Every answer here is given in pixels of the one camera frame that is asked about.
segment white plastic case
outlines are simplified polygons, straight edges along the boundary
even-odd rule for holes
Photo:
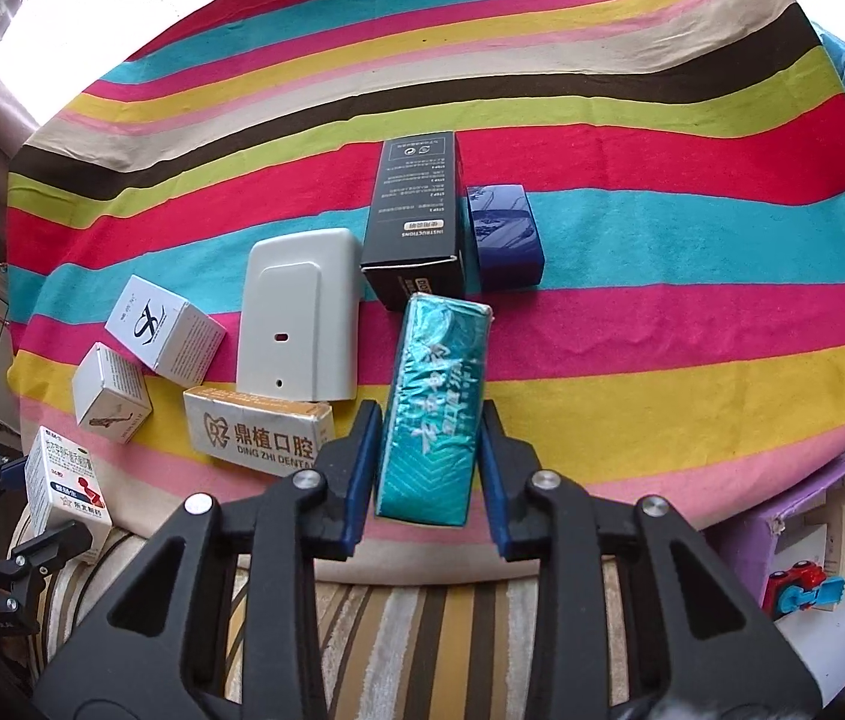
[[[284,400],[356,396],[361,245],[344,228],[260,241],[248,255],[236,389]]]

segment turquoise stripe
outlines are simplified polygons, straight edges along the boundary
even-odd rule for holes
[[[699,194],[576,189],[530,193],[546,252],[542,289],[651,284],[845,283],[845,193],[805,206]],[[273,221],[90,271],[10,267],[10,318],[104,322],[132,274],[203,311],[239,311],[257,241],[327,227],[362,239],[367,209]]]
[[[103,76],[112,83],[138,84],[216,62],[261,46],[325,32],[365,20],[482,0],[313,0],[208,29],[123,62]]]

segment teal wrapped box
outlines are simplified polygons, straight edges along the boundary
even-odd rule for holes
[[[481,303],[410,298],[383,429],[380,517],[466,524],[492,321]]]

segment black box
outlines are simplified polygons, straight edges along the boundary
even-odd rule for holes
[[[379,301],[402,311],[416,292],[462,298],[466,185],[453,132],[382,145],[362,271]]]

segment purple box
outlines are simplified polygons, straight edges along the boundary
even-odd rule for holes
[[[706,539],[757,599],[762,601],[781,524],[803,511],[813,496],[845,476],[845,452],[798,485],[748,512],[707,528]]]

